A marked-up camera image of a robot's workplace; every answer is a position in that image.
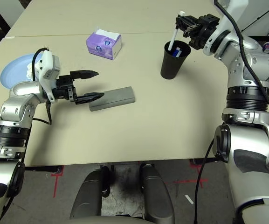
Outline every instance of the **white wall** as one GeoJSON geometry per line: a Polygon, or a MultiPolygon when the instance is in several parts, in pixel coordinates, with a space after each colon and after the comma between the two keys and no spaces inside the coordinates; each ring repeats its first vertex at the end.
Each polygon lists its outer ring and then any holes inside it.
{"type": "Polygon", "coordinates": [[[24,8],[18,0],[0,0],[0,14],[10,27],[16,22],[24,8]]]}
{"type": "MultiPolygon", "coordinates": [[[[257,17],[269,10],[269,0],[248,0],[248,6],[238,21],[240,29],[244,29],[257,17]]],[[[269,13],[247,28],[243,34],[246,35],[267,35],[269,32],[269,13]]]]}

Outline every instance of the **table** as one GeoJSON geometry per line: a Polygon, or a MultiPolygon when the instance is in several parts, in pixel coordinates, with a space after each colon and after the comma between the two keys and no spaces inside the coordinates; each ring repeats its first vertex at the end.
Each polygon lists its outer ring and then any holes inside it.
{"type": "MultiPolygon", "coordinates": [[[[114,61],[92,55],[88,35],[15,37],[0,43],[0,72],[15,58],[48,46],[60,58],[60,75],[89,69],[99,76],[76,80],[78,95],[132,86],[133,104],[90,112],[89,105],[58,100],[52,126],[33,122],[27,166],[147,161],[204,156],[226,104],[227,69],[192,50],[173,80],[160,76],[169,33],[125,34],[114,61]]],[[[0,84],[0,107],[9,90],[0,84]]],[[[44,105],[35,117],[47,119],[44,105]]]]}
{"type": "Polygon", "coordinates": [[[7,36],[171,32],[179,11],[218,15],[209,0],[33,0],[7,36]]]}

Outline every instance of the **cardboard box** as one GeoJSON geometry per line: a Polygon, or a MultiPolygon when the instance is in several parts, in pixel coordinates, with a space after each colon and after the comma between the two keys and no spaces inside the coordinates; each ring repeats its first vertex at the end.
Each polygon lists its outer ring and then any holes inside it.
{"type": "Polygon", "coordinates": [[[114,60],[122,48],[122,37],[118,33],[98,29],[88,37],[86,44],[91,54],[114,60]]]}

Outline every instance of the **floor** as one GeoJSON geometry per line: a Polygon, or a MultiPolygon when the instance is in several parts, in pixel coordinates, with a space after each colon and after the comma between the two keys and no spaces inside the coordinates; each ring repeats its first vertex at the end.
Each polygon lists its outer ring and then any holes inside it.
{"type": "MultiPolygon", "coordinates": [[[[177,224],[193,223],[194,188],[199,166],[189,160],[152,161],[170,193],[177,224]]],[[[103,199],[102,215],[144,215],[143,195],[138,185],[140,162],[115,164],[116,182],[103,199]]],[[[83,180],[100,164],[68,165],[57,176],[49,172],[25,172],[21,193],[14,199],[0,224],[58,224],[69,219],[83,180]]],[[[207,163],[199,190],[199,223],[231,223],[234,207],[228,174],[222,162],[207,163]]]]}

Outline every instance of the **blue plate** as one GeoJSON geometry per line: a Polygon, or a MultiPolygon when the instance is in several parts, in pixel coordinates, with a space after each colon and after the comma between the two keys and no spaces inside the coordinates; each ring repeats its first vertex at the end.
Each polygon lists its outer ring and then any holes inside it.
{"type": "MultiPolygon", "coordinates": [[[[32,62],[33,56],[34,54],[24,55],[10,62],[0,75],[0,82],[2,85],[11,89],[20,82],[30,81],[27,78],[27,65],[32,62]]],[[[41,57],[42,54],[39,54],[35,63],[37,63],[41,57]]]]}

